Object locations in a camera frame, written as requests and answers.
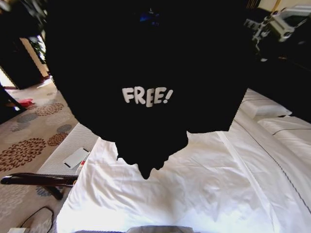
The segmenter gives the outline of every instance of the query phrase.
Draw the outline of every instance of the floral carpet pattern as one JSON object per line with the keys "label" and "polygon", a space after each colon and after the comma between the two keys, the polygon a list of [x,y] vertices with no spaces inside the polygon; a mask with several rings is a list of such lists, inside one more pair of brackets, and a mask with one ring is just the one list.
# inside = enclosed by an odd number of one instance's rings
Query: floral carpet pattern
{"label": "floral carpet pattern", "polygon": [[[36,173],[78,122],[52,82],[8,92],[16,100],[33,99],[35,104],[0,125],[0,177]],[[69,192],[68,188],[59,189],[64,194],[61,201],[40,186],[0,184],[0,233],[20,226],[43,206],[52,208],[56,218]],[[50,217],[34,216],[27,227],[31,233],[47,232]],[[56,232],[55,225],[49,232]]]}

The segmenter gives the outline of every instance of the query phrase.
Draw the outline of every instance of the black cable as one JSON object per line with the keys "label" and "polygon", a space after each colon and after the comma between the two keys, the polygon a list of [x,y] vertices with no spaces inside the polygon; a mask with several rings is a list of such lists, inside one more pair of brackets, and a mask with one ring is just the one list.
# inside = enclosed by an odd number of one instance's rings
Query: black cable
{"label": "black cable", "polygon": [[50,209],[49,207],[47,207],[47,206],[41,207],[41,208],[38,209],[36,212],[34,212],[32,215],[30,215],[30,216],[21,224],[20,228],[23,227],[23,225],[25,224],[25,222],[27,222],[28,219],[30,219],[32,216],[34,216],[36,213],[38,213],[38,212],[39,212],[40,210],[42,210],[42,209],[48,209],[48,210],[51,212],[51,214],[52,214],[52,216],[51,216],[51,227],[50,227],[49,230],[47,231],[47,233],[48,233],[48,232],[52,229],[52,227],[53,227],[54,211],[53,211],[52,209]]}

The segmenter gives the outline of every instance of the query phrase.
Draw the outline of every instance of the pillow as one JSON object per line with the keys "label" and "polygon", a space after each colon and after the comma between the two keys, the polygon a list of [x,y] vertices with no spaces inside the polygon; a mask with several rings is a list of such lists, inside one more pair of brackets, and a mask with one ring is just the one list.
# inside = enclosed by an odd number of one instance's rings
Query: pillow
{"label": "pillow", "polygon": [[293,116],[263,119],[258,124],[311,169],[311,124]]}
{"label": "pillow", "polygon": [[292,114],[291,111],[282,105],[251,89],[247,89],[241,102],[240,109],[242,109],[252,119],[256,116],[266,116],[268,118]]}

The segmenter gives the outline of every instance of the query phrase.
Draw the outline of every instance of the bed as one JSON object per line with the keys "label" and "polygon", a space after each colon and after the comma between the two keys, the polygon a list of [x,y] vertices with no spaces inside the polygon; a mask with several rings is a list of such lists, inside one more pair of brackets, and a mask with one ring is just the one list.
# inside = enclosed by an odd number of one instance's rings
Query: bed
{"label": "bed", "polygon": [[239,110],[229,132],[188,134],[148,180],[97,140],[56,221],[57,232],[185,226],[195,232],[311,232],[311,171]]}

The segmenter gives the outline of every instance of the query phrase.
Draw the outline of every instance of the chair armrest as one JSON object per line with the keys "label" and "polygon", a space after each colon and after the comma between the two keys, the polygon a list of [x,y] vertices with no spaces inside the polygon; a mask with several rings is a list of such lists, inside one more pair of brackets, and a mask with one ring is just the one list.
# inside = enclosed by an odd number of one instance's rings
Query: chair armrest
{"label": "chair armrest", "polygon": [[39,186],[72,187],[78,176],[42,175],[34,173],[14,173],[1,179],[1,184],[25,184]]}

